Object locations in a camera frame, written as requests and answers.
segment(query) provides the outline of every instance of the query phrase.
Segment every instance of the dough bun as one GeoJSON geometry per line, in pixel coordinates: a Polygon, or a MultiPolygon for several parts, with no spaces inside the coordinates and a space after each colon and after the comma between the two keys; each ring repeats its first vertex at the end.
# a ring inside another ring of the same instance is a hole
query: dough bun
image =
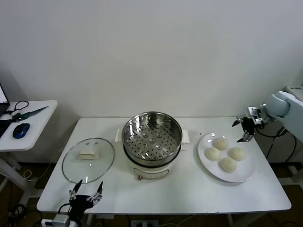
{"type": "Polygon", "coordinates": [[[220,161],[220,167],[228,173],[232,173],[237,168],[237,162],[230,157],[225,157],[220,161]]]}
{"type": "Polygon", "coordinates": [[[242,161],[245,157],[246,157],[246,153],[244,151],[244,149],[242,148],[232,148],[229,152],[230,157],[232,157],[233,159],[237,160],[237,161],[242,161]]]}
{"type": "Polygon", "coordinates": [[[220,158],[220,151],[217,148],[211,147],[207,148],[205,151],[205,156],[212,161],[217,161],[220,158]]]}
{"type": "Polygon", "coordinates": [[[226,138],[216,138],[213,141],[213,146],[219,150],[226,150],[228,148],[228,140],[226,138]]]}

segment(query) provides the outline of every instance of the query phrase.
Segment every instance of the white plate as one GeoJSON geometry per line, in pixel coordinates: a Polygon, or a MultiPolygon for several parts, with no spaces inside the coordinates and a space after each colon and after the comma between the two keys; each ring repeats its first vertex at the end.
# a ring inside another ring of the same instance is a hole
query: white plate
{"type": "Polygon", "coordinates": [[[228,140],[229,147],[226,150],[221,151],[221,156],[218,161],[211,161],[205,156],[205,150],[213,146],[212,142],[214,139],[220,137],[228,139],[227,136],[219,133],[207,134],[201,139],[198,152],[203,165],[209,172],[222,180],[233,183],[246,181],[255,171],[255,160],[250,154],[250,151],[245,149],[245,143],[237,143],[236,141],[228,140]],[[246,157],[242,161],[236,161],[237,169],[232,173],[228,173],[219,167],[219,162],[223,158],[228,157],[229,150],[234,147],[243,148],[246,152],[246,157]]]}

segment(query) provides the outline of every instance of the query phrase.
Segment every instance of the glass lid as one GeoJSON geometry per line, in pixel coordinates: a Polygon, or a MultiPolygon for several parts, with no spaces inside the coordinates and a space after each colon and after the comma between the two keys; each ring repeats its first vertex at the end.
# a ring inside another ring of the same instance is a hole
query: glass lid
{"type": "Polygon", "coordinates": [[[113,164],[113,145],[102,138],[83,140],[72,147],[62,163],[63,175],[68,181],[89,183],[103,176],[113,164]]]}

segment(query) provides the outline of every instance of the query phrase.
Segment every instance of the white side table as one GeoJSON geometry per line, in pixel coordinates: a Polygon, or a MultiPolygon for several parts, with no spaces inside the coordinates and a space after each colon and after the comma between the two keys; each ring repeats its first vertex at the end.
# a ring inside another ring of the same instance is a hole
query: white side table
{"type": "MultiPolygon", "coordinates": [[[[14,109],[15,104],[16,103],[11,103],[9,109],[14,109]]],[[[35,145],[44,127],[46,126],[52,114],[54,113],[57,105],[58,103],[55,100],[29,102],[28,107],[24,108],[21,111],[21,114],[24,114],[29,111],[34,111],[44,106],[49,107],[44,109],[37,115],[25,119],[24,121],[11,123],[0,138],[0,171],[4,175],[8,176],[0,185],[0,190],[2,190],[8,180],[11,180],[14,184],[24,190],[23,196],[20,201],[21,204],[26,205],[29,198],[40,197],[43,190],[35,189],[35,182],[26,181],[22,176],[20,176],[20,174],[16,172],[16,170],[21,169],[21,166],[9,154],[9,152],[26,151],[31,149],[35,145]],[[13,138],[12,133],[15,127],[21,123],[29,123],[30,128],[25,137],[21,139],[15,139],[13,138]]],[[[5,114],[0,117],[0,120],[5,119],[11,119],[11,116],[5,114]]]]}

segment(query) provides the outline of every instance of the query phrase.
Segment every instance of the computer mouse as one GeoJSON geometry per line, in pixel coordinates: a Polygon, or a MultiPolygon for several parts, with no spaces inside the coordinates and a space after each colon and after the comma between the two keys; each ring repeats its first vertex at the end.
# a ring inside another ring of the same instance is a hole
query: computer mouse
{"type": "Polygon", "coordinates": [[[29,123],[22,123],[20,125],[17,125],[13,131],[13,137],[15,139],[20,139],[24,137],[29,129],[29,126],[29,123]]]}

